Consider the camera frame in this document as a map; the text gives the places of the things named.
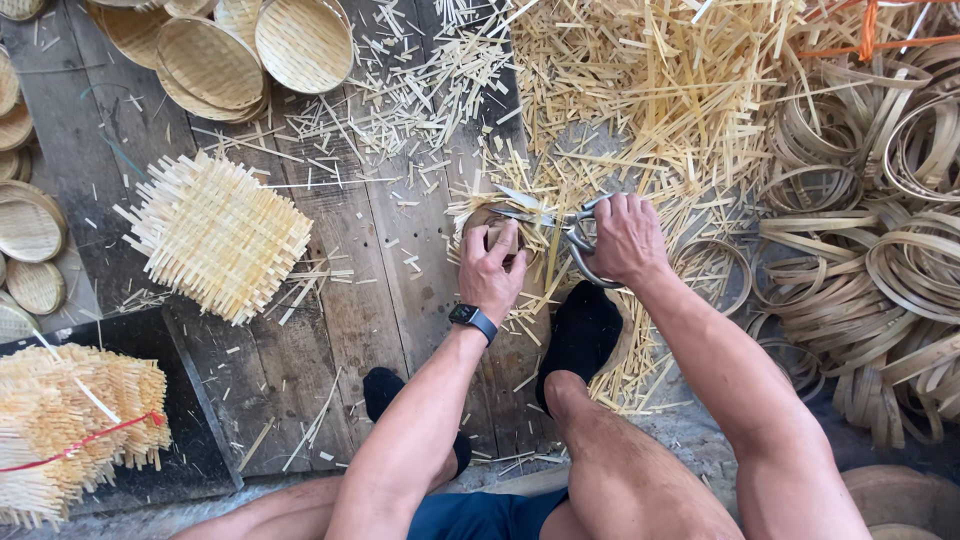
hand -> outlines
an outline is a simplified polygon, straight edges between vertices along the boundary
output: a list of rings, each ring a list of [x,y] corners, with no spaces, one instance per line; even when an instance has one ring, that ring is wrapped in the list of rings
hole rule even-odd
[[[597,250],[587,266],[597,275],[633,285],[644,273],[670,270],[657,211],[636,194],[617,193],[597,203]]]
[[[517,227],[515,219],[507,222],[489,253],[484,248],[484,236],[490,227],[483,225],[464,232],[460,298],[464,304],[479,307],[497,326],[510,312],[527,272],[526,250],[516,254],[510,272],[503,269],[503,258],[516,238]]]

person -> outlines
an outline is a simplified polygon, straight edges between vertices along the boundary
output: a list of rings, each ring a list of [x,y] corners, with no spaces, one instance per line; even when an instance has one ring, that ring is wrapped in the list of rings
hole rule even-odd
[[[869,539],[820,425],[764,350],[673,273],[652,205],[616,194],[595,214],[588,265],[636,294],[730,441],[742,531],[670,451],[589,398],[587,382],[622,319],[602,289],[581,282],[557,311],[537,379],[537,399],[569,448],[568,488],[531,499],[426,496],[469,458],[457,431],[488,340],[455,324],[405,385],[382,368],[367,375],[376,424],[343,477],[277,491],[176,538]],[[462,301],[496,325],[526,269],[523,251],[509,270],[502,266],[516,227],[511,222],[489,251],[485,227],[464,234]]]

navy shorts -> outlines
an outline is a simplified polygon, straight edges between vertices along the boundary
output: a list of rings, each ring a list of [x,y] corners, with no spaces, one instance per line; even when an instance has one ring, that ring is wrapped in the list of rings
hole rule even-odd
[[[538,540],[566,488],[537,495],[448,493],[423,498],[408,540]]]

foot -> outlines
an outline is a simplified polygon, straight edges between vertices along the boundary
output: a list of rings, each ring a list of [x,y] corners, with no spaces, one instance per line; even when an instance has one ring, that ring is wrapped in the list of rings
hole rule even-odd
[[[577,283],[554,318],[553,336],[537,374],[537,403],[550,414],[543,384],[551,373],[566,370],[584,383],[607,363],[623,329],[623,317],[603,287],[586,280]]]
[[[403,379],[385,367],[375,367],[363,378],[363,398],[367,405],[367,416],[376,423],[387,410],[396,394],[403,389]],[[457,433],[453,440],[453,454],[457,460],[457,470],[453,479],[460,476],[470,463],[470,440]]]

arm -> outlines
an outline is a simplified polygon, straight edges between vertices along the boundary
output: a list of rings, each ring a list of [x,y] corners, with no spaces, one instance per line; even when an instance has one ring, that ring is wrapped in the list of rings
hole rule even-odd
[[[503,258],[516,237],[514,220],[490,252],[486,226],[464,233],[460,295],[497,326],[523,286],[527,254],[512,269]],[[429,360],[397,394],[350,463],[334,505],[327,538],[406,538],[430,480],[442,469],[460,427],[470,378],[487,337],[454,326]]]
[[[596,220],[590,267],[634,291],[733,446],[748,537],[869,539],[820,424],[766,352],[673,273],[653,205],[616,195]]]

